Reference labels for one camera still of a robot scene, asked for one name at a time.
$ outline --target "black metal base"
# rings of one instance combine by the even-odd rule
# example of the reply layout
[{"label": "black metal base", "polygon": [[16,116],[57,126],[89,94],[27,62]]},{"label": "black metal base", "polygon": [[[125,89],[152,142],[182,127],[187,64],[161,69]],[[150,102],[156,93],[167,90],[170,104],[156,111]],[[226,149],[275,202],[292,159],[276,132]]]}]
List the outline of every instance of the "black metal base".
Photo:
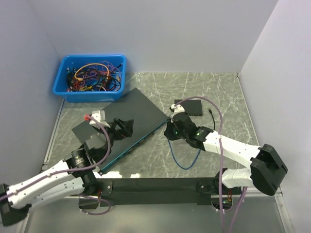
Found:
[{"label": "black metal base", "polygon": [[[6,195],[6,192],[9,190],[9,186],[6,184],[0,184],[0,197]],[[14,225],[22,221],[28,213],[30,205],[26,205],[21,209],[14,209],[11,207],[11,203],[8,202],[8,199],[0,201],[0,217],[4,227]]]},{"label": "black metal base", "polygon": [[[216,178],[129,178],[98,179],[101,197],[112,205],[197,203],[211,205],[211,195],[218,195]],[[241,188],[227,189],[233,195],[241,194]],[[79,200],[81,209],[96,209],[96,201]]]}]

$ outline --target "blue bin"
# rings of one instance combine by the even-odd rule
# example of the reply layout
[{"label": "blue bin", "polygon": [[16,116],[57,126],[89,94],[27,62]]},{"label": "blue bin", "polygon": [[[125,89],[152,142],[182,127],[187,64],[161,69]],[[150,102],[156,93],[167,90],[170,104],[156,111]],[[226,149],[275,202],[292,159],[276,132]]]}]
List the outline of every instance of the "blue bin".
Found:
[{"label": "blue bin", "polygon": [[[67,68],[80,68],[87,63],[100,63],[108,61],[114,67],[123,63],[121,66],[121,87],[118,91],[86,91],[86,92],[67,92],[66,83]],[[53,86],[53,93],[62,96],[70,103],[81,102],[113,102],[122,96],[125,85],[126,58],[123,55],[70,55],[63,59]]]}]

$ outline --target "white wall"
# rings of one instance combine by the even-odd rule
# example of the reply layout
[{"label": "white wall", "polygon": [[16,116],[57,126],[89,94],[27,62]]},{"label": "white wall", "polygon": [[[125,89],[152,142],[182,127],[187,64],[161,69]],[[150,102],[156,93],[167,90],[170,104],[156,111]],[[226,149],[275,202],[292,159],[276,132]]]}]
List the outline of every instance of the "white wall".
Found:
[{"label": "white wall", "polygon": [[288,167],[282,190],[297,233],[311,228],[311,1],[279,0],[242,71],[260,143]]},{"label": "white wall", "polygon": [[277,0],[29,0],[58,54],[131,71],[240,72]]},{"label": "white wall", "polygon": [[42,166],[60,106],[52,94],[60,60],[27,1],[2,1],[0,22],[0,183],[14,184]]}]

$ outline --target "yellow wire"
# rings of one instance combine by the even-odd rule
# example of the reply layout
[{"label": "yellow wire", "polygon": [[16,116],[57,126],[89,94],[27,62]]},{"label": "yellow wire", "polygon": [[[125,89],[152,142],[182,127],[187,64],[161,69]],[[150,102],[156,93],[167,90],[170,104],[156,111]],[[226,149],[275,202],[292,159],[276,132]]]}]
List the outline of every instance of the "yellow wire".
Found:
[{"label": "yellow wire", "polygon": [[101,83],[101,86],[99,87],[99,90],[100,90],[101,88],[102,88],[104,91],[106,91],[106,90],[103,88],[103,83]]},{"label": "yellow wire", "polygon": [[103,66],[103,67],[105,67],[106,70],[107,70],[107,77],[109,76],[109,69],[108,69],[107,66],[105,66],[105,65],[103,65],[103,64],[100,64],[100,63],[91,63],[91,64],[87,64],[87,65],[82,66],[81,68],[79,68],[79,69],[77,70],[77,72],[74,73],[74,78],[77,79],[77,80],[79,80],[79,81],[83,81],[82,78],[78,78],[78,77],[76,76],[77,73],[79,73],[79,71],[80,71],[81,69],[83,69],[83,68],[85,68],[85,67],[92,66],[92,65],[98,65],[98,66]]}]

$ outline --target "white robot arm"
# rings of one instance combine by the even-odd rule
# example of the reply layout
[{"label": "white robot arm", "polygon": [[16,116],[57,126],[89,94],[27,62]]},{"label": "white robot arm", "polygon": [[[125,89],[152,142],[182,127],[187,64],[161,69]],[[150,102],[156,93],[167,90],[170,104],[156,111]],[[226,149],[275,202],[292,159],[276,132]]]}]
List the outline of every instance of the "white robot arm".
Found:
[{"label": "white robot arm", "polygon": [[207,127],[197,127],[184,108],[179,104],[171,106],[173,114],[164,135],[171,141],[184,139],[190,146],[204,151],[221,154],[245,168],[223,169],[222,184],[227,188],[255,187],[266,195],[274,195],[287,173],[287,168],[276,150],[265,144],[263,147],[248,145]]},{"label": "white robot arm", "polygon": [[[219,135],[212,129],[197,127],[185,114],[181,105],[172,105],[171,109],[173,115],[167,122],[164,132],[169,140],[184,139],[194,148],[221,154],[219,142],[221,137],[223,155],[245,167],[242,169],[224,168],[220,171],[224,186],[228,189],[255,187],[266,195],[275,194],[287,173],[287,168],[273,147],[267,144],[263,147],[248,145]],[[104,113],[96,111],[92,113],[90,125],[95,127],[98,123],[105,128],[111,146],[114,140],[121,140],[132,135],[133,120],[124,122],[115,119],[114,122],[108,124],[104,120]],[[103,155],[110,153],[103,130],[99,127],[97,132],[79,149],[74,150],[71,155],[50,169],[22,183],[11,186],[0,185],[2,224],[13,225],[37,208],[70,195],[96,193],[98,180],[101,177],[92,169],[82,169],[92,166],[94,162],[102,162]]]},{"label": "white robot arm", "polygon": [[71,195],[91,195],[97,191],[98,172],[115,140],[131,137],[133,120],[114,119],[107,123],[103,111],[94,111],[86,119],[96,132],[50,169],[15,185],[0,184],[0,215],[3,226],[23,220],[28,213],[55,200]]}]

